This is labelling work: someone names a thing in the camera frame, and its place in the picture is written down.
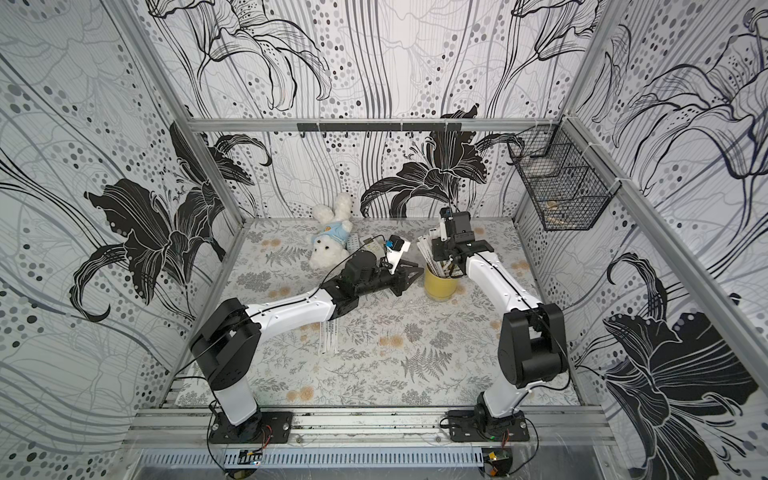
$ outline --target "wire mesh basket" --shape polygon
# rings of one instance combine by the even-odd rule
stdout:
[[[544,230],[589,230],[613,195],[559,128],[521,135],[507,144]]]

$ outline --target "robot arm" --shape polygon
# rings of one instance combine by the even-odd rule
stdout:
[[[562,311],[554,304],[542,304],[526,291],[504,269],[493,247],[475,239],[469,220],[468,212],[452,214],[450,209],[442,209],[442,235],[432,241],[432,254],[435,260],[451,260],[476,282],[502,316],[498,344],[502,374],[480,394],[474,414],[465,415],[466,425],[454,421],[452,438],[457,442],[483,440],[524,425],[517,407],[525,395],[568,370],[561,349],[565,344]],[[373,253],[359,250],[339,275],[302,295],[252,305],[228,299],[219,305],[197,332],[190,349],[221,404],[223,412],[217,418],[217,425],[225,431],[221,442],[248,442],[261,431],[261,413],[245,377],[259,341],[343,316],[367,293],[389,288],[402,295],[424,271],[400,260],[409,245],[391,236],[386,243],[387,256],[380,262]],[[529,327],[541,336],[531,338]],[[481,432],[481,436],[466,432]]]
[[[402,295],[424,272],[415,263],[401,260],[409,247],[410,242],[392,235],[381,261],[368,250],[358,250],[340,274],[315,290],[273,303],[243,305],[228,299],[219,305],[197,332],[190,350],[226,415],[217,421],[228,430],[225,438],[235,442],[257,433],[253,428],[260,423],[259,407],[245,374],[259,342],[346,315],[367,293],[389,288]]]
[[[525,396],[559,373],[568,370],[563,312],[542,302],[507,272],[485,240],[476,240],[468,212],[440,210],[441,237],[432,241],[435,260],[451,260],[483,293],[502,316],[498,341],[498,364],[502,374],[478,397],[468,428],[497,435],[521,422],[518,406]],[[541,333],[531,338],[529,327]],[[461,441],[458,435],[452,437]]]

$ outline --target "stuffed toy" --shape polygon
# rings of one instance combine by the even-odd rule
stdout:
[[[352,216],[352,197],[339,194],[333,210],[325,205],[315,205],[312,216],[322,227],[316,236],[311,237],[313,249],[310,266],[328,270],[349,256],[346,241],[353,227],[349,221]]]

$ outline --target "table surface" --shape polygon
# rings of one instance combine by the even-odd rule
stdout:
[[[407,240],[426,234],[437,220],[355,220],[361,239],[397,233]],[[475,235],[486,239],[507,270],[536,294],[514,224],[473,219]],[[306,237],[314,220],[257,220],[250,226],[221,299],[263,303],[309,291],[326,271],[312,270]],[[424,265],[418,248],[403,258]],[[424,293],[423,278],[397,297],[388,290],[364,296],[336,320],[338,352],[319,351],[320,324],[280,334],[258,346],[247,378],[261,405],[457,406],[474,405],[501,372],[497,346],[501,319],[469,279],[456,294],[437,303]],[[188,375],[200,375],[197,364]],[[562,387],[568,374],[550,385]],[[177,406],[205,406],[213,400],[207,383],[188,379]],[[562,392],[536,389],[524,405],[579,405],[572,386]]]

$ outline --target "yellow cup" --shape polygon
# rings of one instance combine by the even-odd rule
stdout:
[[[458,286],[458,278],[440,278],[432,275],[429,268],[424,269],[424,291],[436,302],[449,300]]]

